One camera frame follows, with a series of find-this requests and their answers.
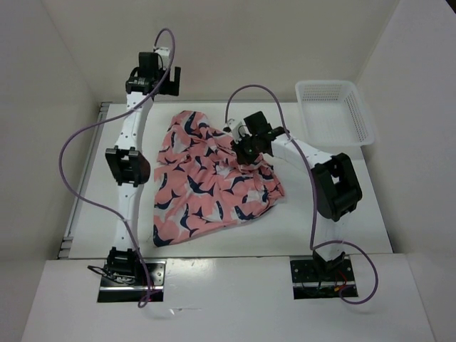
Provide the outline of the pink shark print shorts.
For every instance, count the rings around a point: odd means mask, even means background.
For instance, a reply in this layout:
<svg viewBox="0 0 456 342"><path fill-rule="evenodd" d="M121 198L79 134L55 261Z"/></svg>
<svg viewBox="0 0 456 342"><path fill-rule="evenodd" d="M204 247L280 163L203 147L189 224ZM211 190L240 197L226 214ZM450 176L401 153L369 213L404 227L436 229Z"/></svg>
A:
<svg viewBox="0 0 456 342"><path fill-rule="evenodd" d="M232 141L204 113L185 110L171 119L154 169L156 247L257 219L284 197L273 166L263 157L240 165Z"/></svg>

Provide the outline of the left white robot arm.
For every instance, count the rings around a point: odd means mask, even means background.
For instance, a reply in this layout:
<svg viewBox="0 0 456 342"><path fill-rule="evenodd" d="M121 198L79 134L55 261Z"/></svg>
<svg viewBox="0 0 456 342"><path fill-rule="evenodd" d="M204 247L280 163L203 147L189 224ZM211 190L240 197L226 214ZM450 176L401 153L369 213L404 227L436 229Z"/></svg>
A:
<svg viewBox="0 0 456 342"><path fill-rule="evenodd" d="M171 80L171 61L168 48L139 53L138 66L125 82L128 115L123 119L114 146L105 150L108 167L118 185L116 212L120 214L107 270L128 285L147 282L138 256L138 217L143 186L150 179L151 167L142 154L142 142L155 95L179 95L181 69L175 68L175 78Z"/></svg>

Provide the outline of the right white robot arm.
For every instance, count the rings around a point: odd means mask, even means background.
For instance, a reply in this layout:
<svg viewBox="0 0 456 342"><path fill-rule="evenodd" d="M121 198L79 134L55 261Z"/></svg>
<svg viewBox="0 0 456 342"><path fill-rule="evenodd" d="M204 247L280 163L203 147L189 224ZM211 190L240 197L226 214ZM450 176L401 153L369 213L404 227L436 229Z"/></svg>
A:
<svg viewBox="0 0 456 342"><path fill-rule="evenodd" d="M268 154L310 176L312 269L318 279L330 279L345 256L348 216L363 196L350 157L345 153L331 155L294 138L286 128L273 128L261 111L243 120L229 119L223 131L233 137L238 163L251 165L258 156Z"/></svg>

